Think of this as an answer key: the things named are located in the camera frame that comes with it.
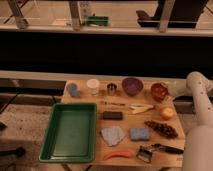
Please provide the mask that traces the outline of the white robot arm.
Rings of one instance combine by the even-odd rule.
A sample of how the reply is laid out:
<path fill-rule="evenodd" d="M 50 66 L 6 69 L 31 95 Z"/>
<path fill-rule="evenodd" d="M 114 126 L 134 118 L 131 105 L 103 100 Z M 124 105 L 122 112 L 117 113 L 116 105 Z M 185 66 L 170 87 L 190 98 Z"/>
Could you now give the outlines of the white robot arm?
<path fill-rule="evenodd" d="M 186 136 L 182 171 L 213 171 L 213 104 L 208 97 L 212 89 L 213 81 L 200 72 L 189 73 L 184 83 L 168 86 L 172 97 L 193 97 L 197 116 L 197 126 Z"/>

